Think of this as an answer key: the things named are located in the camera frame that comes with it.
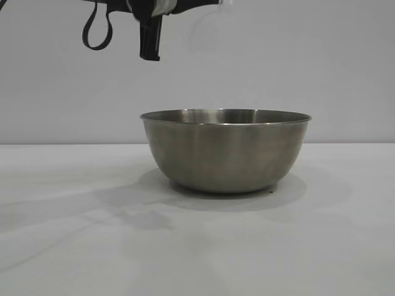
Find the metal bowl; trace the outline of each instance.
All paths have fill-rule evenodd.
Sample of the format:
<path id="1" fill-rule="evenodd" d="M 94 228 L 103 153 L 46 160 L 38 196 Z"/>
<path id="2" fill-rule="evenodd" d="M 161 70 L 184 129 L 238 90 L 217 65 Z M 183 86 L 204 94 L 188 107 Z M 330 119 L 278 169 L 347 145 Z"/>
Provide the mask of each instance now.
<path id="1" fill-rule="evenodd" d="M 174 182 L 199 191 L 257 191 L 282 179 L 301 149 L 309 115 L 251 109 L 142 114 L 151 152 Z"/>

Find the white table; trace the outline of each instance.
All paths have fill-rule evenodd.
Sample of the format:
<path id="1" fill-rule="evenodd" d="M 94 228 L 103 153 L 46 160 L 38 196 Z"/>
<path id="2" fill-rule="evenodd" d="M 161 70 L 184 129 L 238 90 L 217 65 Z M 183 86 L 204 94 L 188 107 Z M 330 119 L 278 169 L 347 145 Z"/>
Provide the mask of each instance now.
<path id="1" fill-rule="evenodd" d="M 146 145 L 0 146 L 0 295 L 394 296 L 395 144 L 305 144 L 227 200 Z"/>

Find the bowl rim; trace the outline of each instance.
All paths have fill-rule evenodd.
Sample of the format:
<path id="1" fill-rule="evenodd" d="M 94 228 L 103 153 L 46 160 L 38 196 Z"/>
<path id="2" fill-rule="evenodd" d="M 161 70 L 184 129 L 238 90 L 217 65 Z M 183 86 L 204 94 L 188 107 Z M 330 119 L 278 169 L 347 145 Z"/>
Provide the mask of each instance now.
<path id="1" fill-rule="evenodd" d="M 182 122 L 182 121 L 170 121 L 170 120 L 160 120 L 160 119 L 152 119 L 152 118 L 147 118 L 148 115 L 154 114 L 154 113 L 162 113 L 162 112 L 179 112 L 179 111 L 219 111 L 219 110 L 239 110 L 239 111 L 269 111 L 269 112 L 280 112 L 280 113 L 292 113 L 295 115 L 300 115 L 302 117 L 305 117 L 305 119 L 300 119 L 300 120 L 291 120 L 291 121 L 277 121 L 277 122 L 262 122 L 262 123 L 193 123 L 193 122 Z M 144 121 L 154 121 L 154 122 L 161 122 L 161 123 L 171 123 L 171 124 L 177 124 L 177 125 L 199 125 L 199 126 L 260 126 L 260 125 L 289 125 L 293 123 L 302 123 L 302 122 L 308 122 L 311 121 L 312 117 L 308 114 L 305 113 L 299 113 L 299 112 L 292 112 L 292 111 L 283 111 L 283 110 L 269 110 L 269 109 L 238 109 L 238 108 L 218 108 L 218 109 L 169 109 L 169 110 L 158 110 L 158 111 L 152 111 L 152 112 L 147 112 L 143 113 L 140 115 L 140 119 Z"/>

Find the white wall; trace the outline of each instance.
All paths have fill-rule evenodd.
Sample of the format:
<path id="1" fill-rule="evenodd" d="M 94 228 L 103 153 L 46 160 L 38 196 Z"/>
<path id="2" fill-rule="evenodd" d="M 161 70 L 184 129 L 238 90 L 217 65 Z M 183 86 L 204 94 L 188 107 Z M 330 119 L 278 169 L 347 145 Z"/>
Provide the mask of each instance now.
<path id="1" fill-rule="evenodd" d="M 108 49 L 82 45 L 93 3 L 9 0 L 0 12 L 0 143 L 143 142 L 139 114 L 280 109 L 307 142 L 395 141 L 394 0 L 233 0 L 164 20 L 161 63 L 115 13 Z M 92 42 L 103 38 L 104 7 Z"/>

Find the black strap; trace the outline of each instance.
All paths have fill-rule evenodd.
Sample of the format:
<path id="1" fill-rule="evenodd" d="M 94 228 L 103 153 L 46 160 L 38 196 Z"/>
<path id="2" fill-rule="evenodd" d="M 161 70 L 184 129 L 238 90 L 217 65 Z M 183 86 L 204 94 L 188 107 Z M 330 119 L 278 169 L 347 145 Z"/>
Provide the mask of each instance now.
<path id="1" fill-rule="evenodd" d="M 107 5 L 107 11 L 106 11 L 106 20 L 107 20 L 107 26 L 108 26 L 108 31 L 107 31 L 107 36 L 104 39 L 104 41 L 97 45 L 97 46 L 91 46 L 88 41 L 88 36 L 89 36 L 89 30 L 91 29 L 92 23 L 94 21 L 94 18 L 96 17 L 96 12 L 98 11 L 98 0 L 94 1 L 94 9 L 92 11 L 91 16 L 89 17 L 88 21 L 86 22 L 84 26 L 84 30 L 82 31 L 82 41 L 84 45 L 87 48 L 90 48 L 94 51 L 100 51 L 101 49 L 106 48 L 112 39 L 112 25 L 110 22 L 109 14 L 112 12 L 112 10 L 109 9 L 109 6 Z"/>
<path id="2" fill-rule="evenodd" d="M 0 0 L 0 11 L 6 2 L 7 2 L 7 0 Z"/>

